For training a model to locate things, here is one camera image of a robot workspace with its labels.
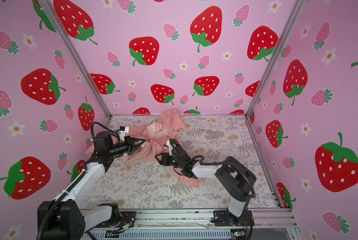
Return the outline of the pink hooded zip jacket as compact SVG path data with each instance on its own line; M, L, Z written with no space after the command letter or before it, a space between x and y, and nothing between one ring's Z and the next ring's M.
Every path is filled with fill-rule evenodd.
M164 112L157 120L152 121L149 125L140 127L130 127L125 136L136 139L145 139L136 151L127 156L123 162L127 165L141 160L146 163L157 162L155 155L167 153L168 149L164 145L169 139L175 139L180 142L178 134L185 130L186 126L177 109L170 109Z

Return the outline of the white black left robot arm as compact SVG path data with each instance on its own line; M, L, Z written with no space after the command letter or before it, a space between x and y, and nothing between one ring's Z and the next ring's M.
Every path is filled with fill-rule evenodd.
M79 240L105 222L127 227L118 204L101 204L87 212L81 211L80 206L113 161L123 155L132 155L145 143L145 139L130 137L126 127L114 131L104 127L104 131L95 134L95 125L97 122L91 126L94 151L83 164L80 174L61 194L52 201L44 201L37 209L38 240Z

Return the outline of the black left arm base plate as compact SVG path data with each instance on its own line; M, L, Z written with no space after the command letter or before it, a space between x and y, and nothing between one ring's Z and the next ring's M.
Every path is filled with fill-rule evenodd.
M114 230L126 230L126 228L133 228L135 225L137 212L135 211L121 211L117 203L100 204L98 207L109 207L110 218L106 221L101 221L96 228L112 228Z

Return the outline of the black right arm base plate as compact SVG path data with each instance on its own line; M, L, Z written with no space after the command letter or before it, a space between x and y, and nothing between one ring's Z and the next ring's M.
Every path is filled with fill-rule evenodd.
M252 212L249 210L244 210L239 217L228 210L214 211L213 214L211 223L217 227L253 227L255 225Z

